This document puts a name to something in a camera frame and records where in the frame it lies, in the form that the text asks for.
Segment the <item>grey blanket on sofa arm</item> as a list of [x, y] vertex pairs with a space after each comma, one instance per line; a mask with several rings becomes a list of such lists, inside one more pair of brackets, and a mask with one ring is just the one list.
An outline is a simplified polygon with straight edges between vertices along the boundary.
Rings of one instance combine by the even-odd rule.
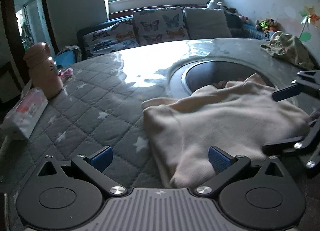
[[82, 60], [81, 49], [78, 45], [65, 46], [57, 53], [57, 56], [68, 51], [72, 51], [74, 53], [76, 62], [80, 62]]

